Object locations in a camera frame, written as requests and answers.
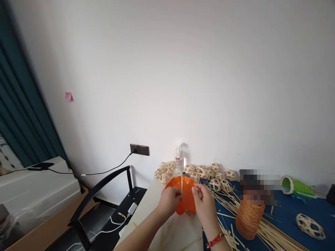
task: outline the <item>red string bracelet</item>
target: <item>red string bracelet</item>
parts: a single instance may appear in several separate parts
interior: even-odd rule
[[[215,237],[214,240],[207,242],[206,246],[207,248],[211,248],[212,246],[214,246],[216,243],[220,242],[222,240],[222,237],[224,236],[224,233],[220,233],[218,234],[218,236]]]

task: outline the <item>wall socket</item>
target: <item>wall socket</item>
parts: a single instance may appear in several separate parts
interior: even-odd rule
[[[134,152],[136,154],[150,156],[148,146],[130,144],[130,151],[132,152],[133,150],[136,150],[136,152]]]

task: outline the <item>orange bowl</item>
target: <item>orange bowl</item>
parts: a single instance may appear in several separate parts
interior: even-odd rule
[[[179,202],[176,210],[177,214],[182,215],[186,211],[192,211],[195,213],[195,203],[192,193],[192,187],[194,187],[194,184],[194,180],[183,176],[183,199]],[[165,188],[168,187],[178,187],[181,190],[181,176],[172,178]]]

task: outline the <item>chair backrest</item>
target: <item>chair backrest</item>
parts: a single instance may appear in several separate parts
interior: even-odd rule
[[[74,212],[68,226],[73,226],[79,236],[79,239],[81,243],[83,244],[83,247],[86,251],[89,251],[91,248],[91,243],[90,240],[88,239],[84,227],[79,221],[79,217],[81,213],[83,212],[84,208],[87,206],[87,204],[90,202],[91,199],[107,184],[109,183],[112,179],[114,179],[116,176],[118,176],[120,173],[127,171],[127,178],[128,178],[128,185],[129,185],[129,190],[133,189],[132,186],[132,178],[130,176],[130,166],[126,166],[124,168],[121,168],[110,175],[106,176],[103,178],[98,184],[96,184],[85,196],[83,201],[80,203],[78,206],[77,210]]]

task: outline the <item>plastic bottle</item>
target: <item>plastic bottle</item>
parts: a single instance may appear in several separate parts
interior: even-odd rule
[[[184,171],[184,151],[182,150],[183,143],[178,142],[176,148],[176,173]]]

